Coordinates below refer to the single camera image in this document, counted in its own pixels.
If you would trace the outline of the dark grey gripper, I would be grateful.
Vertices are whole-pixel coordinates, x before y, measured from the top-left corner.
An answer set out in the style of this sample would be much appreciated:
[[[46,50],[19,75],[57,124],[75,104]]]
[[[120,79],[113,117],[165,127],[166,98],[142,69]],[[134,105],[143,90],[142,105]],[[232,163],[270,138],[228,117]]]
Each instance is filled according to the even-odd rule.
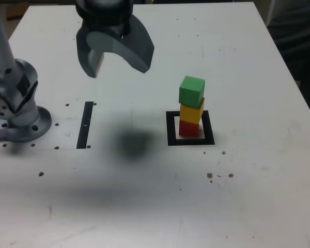
[[[135,70],[146,73],[151,66],[154,45],[142,22],[132,15],[130,32],[123,36],[123,25],[83,22],[76,34],[77,55],[84,72],[96,78],[104,53],[122,57]]]

